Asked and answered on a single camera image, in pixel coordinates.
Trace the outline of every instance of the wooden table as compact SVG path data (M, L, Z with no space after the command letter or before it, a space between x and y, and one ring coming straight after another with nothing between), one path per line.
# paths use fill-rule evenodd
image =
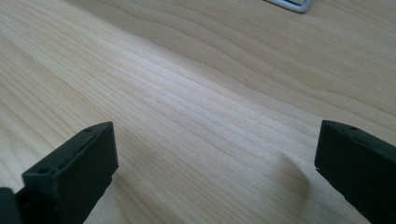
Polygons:
M114 121L86 223L368 223L314 166L323 119L396 145L396 2L0 0L0 186Z

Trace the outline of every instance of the wood grain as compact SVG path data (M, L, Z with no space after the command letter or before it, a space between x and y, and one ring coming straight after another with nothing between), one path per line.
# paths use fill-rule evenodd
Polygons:
M113 120L86 223L368 223L313 164L322 119L396 145L396 2L0 0L0 186Z

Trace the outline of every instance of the black plastic object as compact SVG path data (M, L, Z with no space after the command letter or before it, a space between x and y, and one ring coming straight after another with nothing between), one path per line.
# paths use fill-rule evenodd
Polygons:
M113 123L91 126L0 189L0 224L83 223L119 167Z
M323 120L315 166L372 223L396 223L396 147Z

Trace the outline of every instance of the metal object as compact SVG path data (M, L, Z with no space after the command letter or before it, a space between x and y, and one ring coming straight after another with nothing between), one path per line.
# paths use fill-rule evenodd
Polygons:
M323 120L315 166L372 223L396 223L396 147Z
M299 13L306 12L314 2L314 0L266 0L266 1Z
M113 123L91 126L24 172L17 194L0 188L0 224L83 223L118 167Z

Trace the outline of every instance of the black plastic part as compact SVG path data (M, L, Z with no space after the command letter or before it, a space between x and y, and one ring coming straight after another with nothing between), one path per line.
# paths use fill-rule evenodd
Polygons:
M0 210L0 224L14 223L3 220L15 214L24 224L83 223L118 167L112 122L91 126L24 172L25 188L15 199L1 194L8 198L0 205L17 202L19 211Z
M323 120L315 166L372 223L396 223L396 147Z
M11 189L0 188L0 224L22 224L17 201Z

